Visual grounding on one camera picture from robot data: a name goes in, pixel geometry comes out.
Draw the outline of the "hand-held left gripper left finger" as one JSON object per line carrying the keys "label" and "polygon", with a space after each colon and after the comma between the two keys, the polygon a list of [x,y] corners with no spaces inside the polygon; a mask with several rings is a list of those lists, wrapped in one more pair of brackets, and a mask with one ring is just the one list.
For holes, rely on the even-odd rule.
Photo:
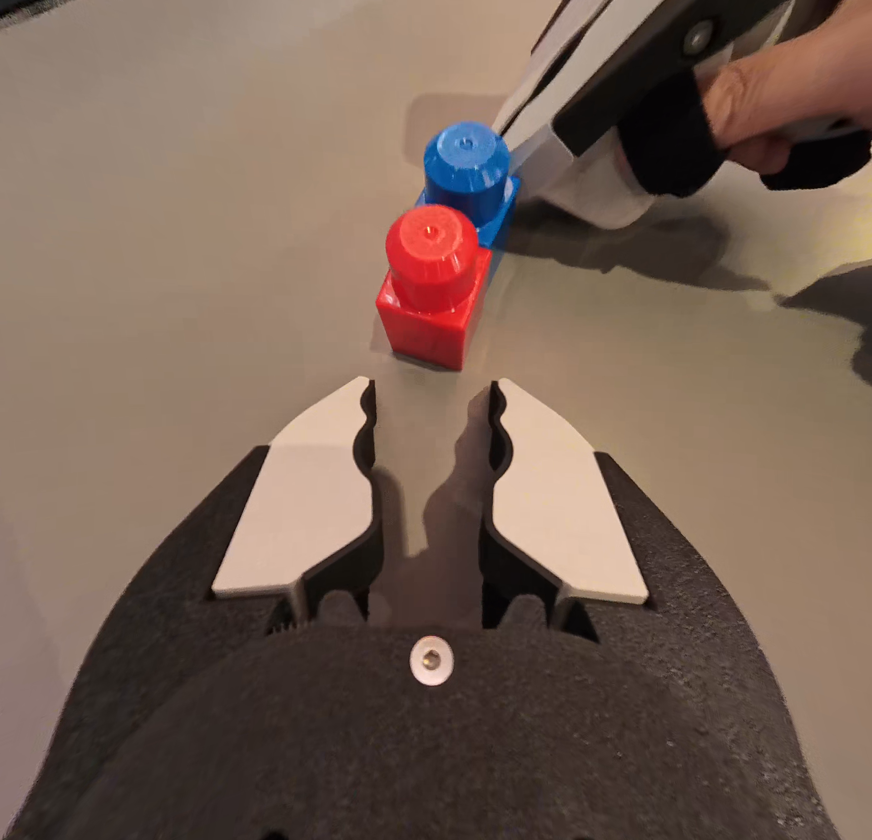
{"label": "hand-held left gripper left finger", "polygon": [[376,387],[356,377],[273,438],[212,583],[221,598],[367,592],[379,574]]}

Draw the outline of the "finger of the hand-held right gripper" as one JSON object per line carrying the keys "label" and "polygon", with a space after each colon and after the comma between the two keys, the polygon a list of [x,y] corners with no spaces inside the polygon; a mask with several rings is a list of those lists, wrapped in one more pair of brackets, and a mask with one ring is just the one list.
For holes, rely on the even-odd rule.
{"label": "finger of the hand-held right gripper", "polygon": [[505,134],[522,201],[555,194],[596,148],[613,158],[618,121],[649,89],[684,69],[674,24],[693,0],[611,0],[562,67]]}
{"label": "finger of the hand-held right gripper", "polygon": [[505,135],[520,111],[540,93],[611,0],[561,0],[530,53],[520,82],[507,96],[493,124]]}

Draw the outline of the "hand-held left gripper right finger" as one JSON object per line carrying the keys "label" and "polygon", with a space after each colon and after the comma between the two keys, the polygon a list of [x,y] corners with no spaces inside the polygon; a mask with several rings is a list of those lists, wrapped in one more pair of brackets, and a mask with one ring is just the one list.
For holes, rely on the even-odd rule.
{"label": "hand-held left gripper right finger", "polygon": [[489,389],[494,475],[481,573],[507,601],[535,594],[642,606],[649,590],[593,446],[514,381]]}

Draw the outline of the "blue mega block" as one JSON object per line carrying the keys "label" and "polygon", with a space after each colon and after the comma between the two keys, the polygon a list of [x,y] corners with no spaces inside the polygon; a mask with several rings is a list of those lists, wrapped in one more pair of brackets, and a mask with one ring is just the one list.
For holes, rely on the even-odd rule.
{"label": "blue mega block", "polygon": [[434,135],[423,153],[424,188],[417,207],[443,205],[474,225],[496,268],[505,248],[520,180],[509,173],[510,153],[489,126],[462,121]]}

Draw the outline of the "red mega block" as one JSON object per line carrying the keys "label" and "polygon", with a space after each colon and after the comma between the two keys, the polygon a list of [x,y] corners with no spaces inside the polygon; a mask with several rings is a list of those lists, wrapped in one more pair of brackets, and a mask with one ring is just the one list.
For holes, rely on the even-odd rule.
{"label": "red mega block", "polygon": [[392,351],[462,370],[481,315],[492,252],[457,209],[424,204],[386,236],[388,270],[376,308]]}

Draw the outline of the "person's right hand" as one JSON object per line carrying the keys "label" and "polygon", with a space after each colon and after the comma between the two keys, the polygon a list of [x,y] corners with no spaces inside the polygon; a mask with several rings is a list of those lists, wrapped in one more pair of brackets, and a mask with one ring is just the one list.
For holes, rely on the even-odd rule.
{"label": "person's right hand", "polygon": [[871,0],[842,0],[815,30],[731,62],[702,100],[717,148],[759,174],[786,166],[789,126],[836,118],[870,130]]}

